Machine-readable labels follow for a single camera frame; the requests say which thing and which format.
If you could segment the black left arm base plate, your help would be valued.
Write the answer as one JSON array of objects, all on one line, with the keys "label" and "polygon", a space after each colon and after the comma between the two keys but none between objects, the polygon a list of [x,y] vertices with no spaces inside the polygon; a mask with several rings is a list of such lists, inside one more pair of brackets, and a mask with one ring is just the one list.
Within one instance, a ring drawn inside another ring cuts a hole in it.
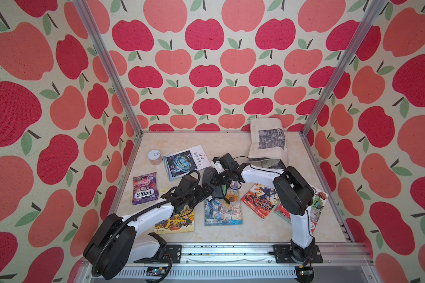
[{"label": "black left arm base plate", "polygon": [[163,250],[163,259],[170,259],[173,264],[181,262],[182,245],[166,245]]}]

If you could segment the blue robot sunflower magazine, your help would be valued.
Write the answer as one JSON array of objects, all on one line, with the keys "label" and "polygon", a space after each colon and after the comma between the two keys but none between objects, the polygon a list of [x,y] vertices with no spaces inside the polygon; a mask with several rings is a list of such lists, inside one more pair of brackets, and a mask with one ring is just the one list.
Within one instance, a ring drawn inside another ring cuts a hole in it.
[{"label": "blue robot sunflower magazine", "polygon": [[241,184],[232,181],[224,199],[208,197],[204,203],[205,226],[241,225],[243,214],[238,190]]}]

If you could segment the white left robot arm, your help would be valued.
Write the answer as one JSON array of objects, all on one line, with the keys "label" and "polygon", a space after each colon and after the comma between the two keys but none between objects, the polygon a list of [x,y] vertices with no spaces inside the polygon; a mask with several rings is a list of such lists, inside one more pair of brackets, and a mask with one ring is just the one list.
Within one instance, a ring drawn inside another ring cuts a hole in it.
[{"label": "white left robot arm", "polygon": [[200,184],[200,173],[192,171],[155,204],[129,216],[108,215],[83,252],[84,258],[92,264],[92,276],[109,280],[117,276],[126,264],[142,262],[165,264],[166,268],[157,272],[154,280],[156,283],[162,281],[174,263],[169,245],[154,232],[142,240],[138,237],[186,207],[193,210],[213,192],[212,186]]}]

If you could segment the grey green microfibre cloth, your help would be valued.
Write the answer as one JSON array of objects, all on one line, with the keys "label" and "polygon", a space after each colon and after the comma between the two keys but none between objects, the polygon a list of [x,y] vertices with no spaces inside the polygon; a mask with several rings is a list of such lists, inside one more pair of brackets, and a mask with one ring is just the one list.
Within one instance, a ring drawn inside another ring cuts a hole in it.
[{"label": "grey green microfibre cloth", "polygon": [[222,173],[218,173],[215,168],[207,167],[204,169],[203,187],[211,192],[213,199],[223,199],[226,204],[230,205],[226,194],[231,183],[231,180],[228,180]]}]

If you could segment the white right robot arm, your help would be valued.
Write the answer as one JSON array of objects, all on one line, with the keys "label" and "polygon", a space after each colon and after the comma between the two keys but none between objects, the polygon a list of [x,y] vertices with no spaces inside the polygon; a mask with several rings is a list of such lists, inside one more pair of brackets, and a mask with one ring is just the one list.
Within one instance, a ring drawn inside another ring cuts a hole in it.
[{"label": "white right robot arm", "polygon": [[276,190],[281,205],[290,214],[292,252],[289,255],[297,263],[308,263],[316,247],[309,222],[314,190],[298,170],[292,166],[285,169],[264,169],[249,163],[222,165],[220,161],[216,161],[214,167],[218,186],[225,181],[236,180],[241,183],[258,183]]}]

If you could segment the white book with blue vortex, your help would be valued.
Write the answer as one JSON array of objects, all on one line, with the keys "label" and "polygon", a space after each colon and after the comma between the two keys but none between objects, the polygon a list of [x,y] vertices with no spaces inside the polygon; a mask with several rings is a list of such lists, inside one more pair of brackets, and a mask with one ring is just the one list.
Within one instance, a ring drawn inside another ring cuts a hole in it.
[{"label": "white book with blue vortex", "polygon": [[163,157],[169,180],[183,177],[191,171],[200,171],[211,166],[201,145]]}]

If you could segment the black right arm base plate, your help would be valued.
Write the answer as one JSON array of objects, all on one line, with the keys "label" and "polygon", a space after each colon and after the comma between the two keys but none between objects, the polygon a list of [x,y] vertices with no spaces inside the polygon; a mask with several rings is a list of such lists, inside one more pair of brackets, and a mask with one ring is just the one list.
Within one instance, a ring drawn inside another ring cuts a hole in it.
[{"label": "black right arm base plate", "polygon": [[300,248],[297,245],[274,245],[270,255],[275,257],[278,264],[322,264],[323,258],[316,244],[307,248]]}]

